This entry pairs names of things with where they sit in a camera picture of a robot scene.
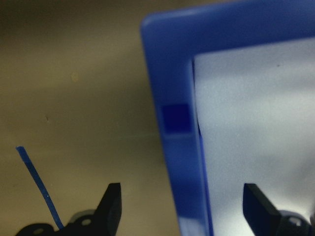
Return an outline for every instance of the black plastic part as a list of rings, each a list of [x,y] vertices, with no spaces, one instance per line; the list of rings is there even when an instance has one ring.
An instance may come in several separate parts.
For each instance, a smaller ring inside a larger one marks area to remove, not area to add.
[[[302,217],[284,216],[281,218],[276,236],[311,236],[312,227]]]
[[[16,236],[115,236],[122,215],[120,183],[111,183],[93,215],[84,215],[59,231],[49,224],[32,224]]]
[[[254,183],[244,184],[243,214],[256,236],[276,235],[281,214]]]

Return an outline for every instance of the blue strip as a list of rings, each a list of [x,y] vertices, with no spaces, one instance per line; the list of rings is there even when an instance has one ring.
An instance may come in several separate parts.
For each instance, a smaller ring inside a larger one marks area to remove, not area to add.
[[[54,218],[54,221],[55,221],[57,227],[59,229],[62,229],[63,224],[62,224],[62,222],[58,216],[58,213],[57,213],[56,208],[53,204],[53,201],[51,200],[43,181],[41,181],[41,178],[39,177],[39,174],[37,173],[32,161],[30,160],[28,154],[26,153],[26,150],[24,149],[24,147],[16,147],[16,149],[19,152],[20,157],[22,158],[24,164],[26,165],[27,169],[29,170],[31,176],[33,177],[33,179],[34,179],[37,187],[39,188],[41,194],[43,195],[45,202],[46,202],[46,204],[50,210],[51,215]]]

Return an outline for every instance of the blue frame corner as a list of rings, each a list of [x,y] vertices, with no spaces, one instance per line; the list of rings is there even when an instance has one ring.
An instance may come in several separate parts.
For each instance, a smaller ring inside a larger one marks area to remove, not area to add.
[[[248,0],[157,13],[143,20],[141,33],[177,215],[213,235],[194,57],[315,36],[315,1]]]

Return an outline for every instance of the beige wall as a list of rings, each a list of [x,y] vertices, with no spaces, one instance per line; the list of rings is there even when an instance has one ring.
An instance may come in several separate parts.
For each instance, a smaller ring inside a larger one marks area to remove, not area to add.
[[[139,25],[151,12],[210,2],[0,2],[0,235],[54,225],[19,145],[64,224],[119,181],[118,236],[179,235]]]

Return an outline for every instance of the white surface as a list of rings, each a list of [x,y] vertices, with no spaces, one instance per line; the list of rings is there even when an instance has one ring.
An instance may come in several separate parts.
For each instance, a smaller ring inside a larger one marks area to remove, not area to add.
[[[178,217],[182,236],[206,236],[204,227],[198,220]]]
[[[309,219],[315,204],[315,39],[198,55],[198,120],[215,236],[252,236],[244,182]]]

